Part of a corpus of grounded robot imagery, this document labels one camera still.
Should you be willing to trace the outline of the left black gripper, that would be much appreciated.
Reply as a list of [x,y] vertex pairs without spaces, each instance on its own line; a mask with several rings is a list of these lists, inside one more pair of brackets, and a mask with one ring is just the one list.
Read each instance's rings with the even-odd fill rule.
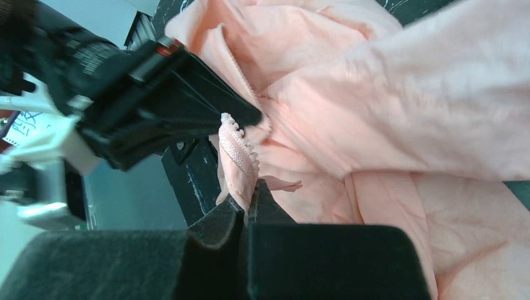
[[175,39],[124,51],[100,37],[70,39],[64,74],[69,110],[94,154],[127,171],[178,140],[218,131],[221,114],[242,127],[263,115]]

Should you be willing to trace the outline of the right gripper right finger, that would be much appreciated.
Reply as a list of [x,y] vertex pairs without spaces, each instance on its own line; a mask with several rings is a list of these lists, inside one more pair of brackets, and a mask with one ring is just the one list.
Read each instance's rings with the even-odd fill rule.
[[257,182],[247,227],[250,299],[429,299],[418,255],[400,229],[298,224]]

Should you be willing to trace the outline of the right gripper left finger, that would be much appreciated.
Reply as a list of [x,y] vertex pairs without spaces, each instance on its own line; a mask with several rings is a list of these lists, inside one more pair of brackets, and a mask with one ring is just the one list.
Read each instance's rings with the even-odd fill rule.
[[243,210],[227,199],[186,230],[46,231],[2,299],[232,299]]

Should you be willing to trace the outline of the pink jacket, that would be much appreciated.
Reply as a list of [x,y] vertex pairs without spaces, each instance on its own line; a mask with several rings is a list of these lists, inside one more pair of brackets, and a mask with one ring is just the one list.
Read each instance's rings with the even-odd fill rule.
[[195,1],[166,25],[251,104],[244,131],[300,223],[387,224],[432,299],[528,299],[529,2],[412,25],[375,1]]

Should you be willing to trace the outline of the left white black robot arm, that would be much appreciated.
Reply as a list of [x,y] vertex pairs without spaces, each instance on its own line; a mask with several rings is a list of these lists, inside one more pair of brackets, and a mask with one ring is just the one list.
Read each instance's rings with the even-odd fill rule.
[[2,1],[1,90],[30,91],[24,74],[46,85],[62,115],[79,116],[87,146],[122,171],[170,143],[216,133],[222,113],[243,127],[262,119],[177,39],[125,51],[40,1]]

